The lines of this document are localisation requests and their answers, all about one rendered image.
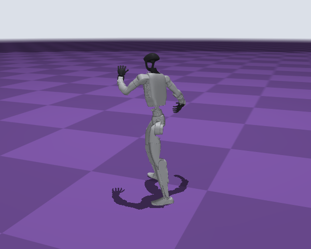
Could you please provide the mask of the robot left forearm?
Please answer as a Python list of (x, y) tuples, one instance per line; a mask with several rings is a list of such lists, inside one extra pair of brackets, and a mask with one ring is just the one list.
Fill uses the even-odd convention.
[(126, 89), (126, 85), (123, 82), (123, 77), (121, 77), (121, 76), (118, 77), (117, 85), (118, 85), (118, 88), (121, 92), (123, 92)]

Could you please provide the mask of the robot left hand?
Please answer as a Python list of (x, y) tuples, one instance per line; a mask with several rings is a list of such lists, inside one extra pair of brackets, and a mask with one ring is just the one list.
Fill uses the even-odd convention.
[(124, 75), (125, 75), (125, 73), (126, 73), (128, 70), (125, 71), (126, 66), (125, 66), (124, 68), (123, 68), (123, 67), (124, 67), (124, 65), (122, 66), (122, 68), (121, 68), (121, 66), (120, 66), (120, 69), (119, 69), (119, 66), (118, 66), (118, 74), (119, 74), (118, 77), (121, 76), (121, 77), (123, 77), (123, 80), (124, 80)]

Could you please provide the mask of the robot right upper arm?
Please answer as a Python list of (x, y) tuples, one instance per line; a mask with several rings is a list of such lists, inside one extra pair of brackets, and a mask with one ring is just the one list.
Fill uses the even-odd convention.
[(170, 89), (170, 91), (173, 92), (173, 96), (175, 98), (178, 98), (181, 95), (181, 92), (177, 89), (177, 87), (173, 84), (173, 82), (171, 81), (171, 79), (164, 75), (165, 79), (166, 79), (166, 86)]

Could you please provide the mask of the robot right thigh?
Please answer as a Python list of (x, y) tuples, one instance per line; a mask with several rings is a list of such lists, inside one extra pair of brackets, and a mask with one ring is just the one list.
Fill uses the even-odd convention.
[[(147, 152), (150, 152), (149, 151), (149, 132), (150, 132), (150, 128), (151, 128), (151, 125), (152, 125), (152, 120), (150, 121), (147, 129), (146, 129), (146, 133), (145, 133), (145, 149)], [(156, 136), (156, 135), (155, 135)]]

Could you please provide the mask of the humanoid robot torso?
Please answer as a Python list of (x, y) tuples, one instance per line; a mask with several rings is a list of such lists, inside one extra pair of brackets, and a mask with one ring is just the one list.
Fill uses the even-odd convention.
[[(148, 72), (148, 71), (147, 71)], [(165, 126), (165, 117), (159, 106), (165, 105), (167, 99), (166, 79), (163, 74), (148, 72), (149, 80), (143, 85), (145, 100), (152, 111), (152, 124), (160, 121)]]

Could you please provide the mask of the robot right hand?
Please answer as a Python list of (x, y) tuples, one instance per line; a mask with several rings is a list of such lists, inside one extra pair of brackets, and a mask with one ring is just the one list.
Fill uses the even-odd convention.
[[(177, 106), (173, 106), (173, 107), (176, 107), (176, 108), (173, 108), (173, 109), (176, 109), (176, 110), (173, 110), (174, 113), (177, 113), (181, 110), (182, 107), (184, 107), (184, 104), (181, 104), (179, 102), (176, 102), (176, 104), (178, 104)], [(176, 112), (175, 112), (176, 111)]]

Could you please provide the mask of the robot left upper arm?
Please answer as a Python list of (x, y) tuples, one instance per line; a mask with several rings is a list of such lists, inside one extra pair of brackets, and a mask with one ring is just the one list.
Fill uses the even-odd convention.
[(149, 80), (149, 76), (146, 74), (139, 74), (122, 92), (124, 95), (129, 95), (130, 92), (136, 89), (139, 85), (144, 85)]

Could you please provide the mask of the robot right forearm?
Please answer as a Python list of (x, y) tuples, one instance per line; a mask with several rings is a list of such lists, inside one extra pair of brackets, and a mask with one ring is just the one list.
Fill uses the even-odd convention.
[[(180, 90), (179, 90), (180, 91)], [(180, 103), (180, 105), (181, 104), (186, 104), (186, 101), (185, 101), (185, 99), (184, 99), (184, 97), (183, 97), (183, 94), (181, 93), (181, 95), (177, 98), (177, 100), (179, 101), (179, 103)]]

